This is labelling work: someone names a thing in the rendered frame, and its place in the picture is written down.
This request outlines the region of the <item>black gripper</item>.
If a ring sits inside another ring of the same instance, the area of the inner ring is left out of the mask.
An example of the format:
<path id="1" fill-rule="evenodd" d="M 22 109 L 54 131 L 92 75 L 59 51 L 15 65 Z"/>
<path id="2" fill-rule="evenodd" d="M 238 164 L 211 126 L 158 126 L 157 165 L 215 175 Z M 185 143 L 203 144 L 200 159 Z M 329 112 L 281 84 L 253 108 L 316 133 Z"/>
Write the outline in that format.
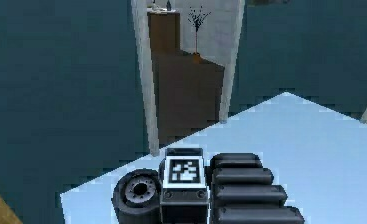
<path id="1" fill-rule="evenodd" d="M 161 224 L 161 184 L 153 169 L 136 169 L 116 184 L 112 205 L 119 224 Z"/>

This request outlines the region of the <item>bare twig houseplant orange pot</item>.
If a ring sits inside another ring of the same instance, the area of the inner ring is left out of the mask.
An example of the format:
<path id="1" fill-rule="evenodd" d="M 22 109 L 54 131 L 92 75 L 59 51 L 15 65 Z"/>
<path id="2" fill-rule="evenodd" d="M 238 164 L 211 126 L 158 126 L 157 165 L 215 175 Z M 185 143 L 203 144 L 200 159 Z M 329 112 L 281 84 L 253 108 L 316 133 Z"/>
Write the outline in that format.
<path id="1" fill-rule="evenodd" d="M 210 15 L 210 12 L 204 12 L 202 6 L 199 6 L 198 8 L 190 7 L 190 11 L 188 13 L 188 21 L 195 29 L 195 49 L 193 52 L 193 60 L 197 64 L 200 64 L 202 61 L 201 55 L 198 52 L 198 33 L 199 33 L 199 29 L 202 26 L 204 20 L 209 15 Z"/>

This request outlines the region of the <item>brown wooden cabinet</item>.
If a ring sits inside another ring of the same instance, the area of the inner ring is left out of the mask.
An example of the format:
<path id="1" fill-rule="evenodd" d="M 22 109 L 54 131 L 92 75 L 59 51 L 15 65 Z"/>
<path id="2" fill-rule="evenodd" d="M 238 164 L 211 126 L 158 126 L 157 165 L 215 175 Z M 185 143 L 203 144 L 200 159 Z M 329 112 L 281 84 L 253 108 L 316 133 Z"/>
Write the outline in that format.
<path id="1" fill-rule="evenodd" d="M 180 50 L 180 14 L 148 12 L 150 47 L 153 53 L 173 54 Z"/>

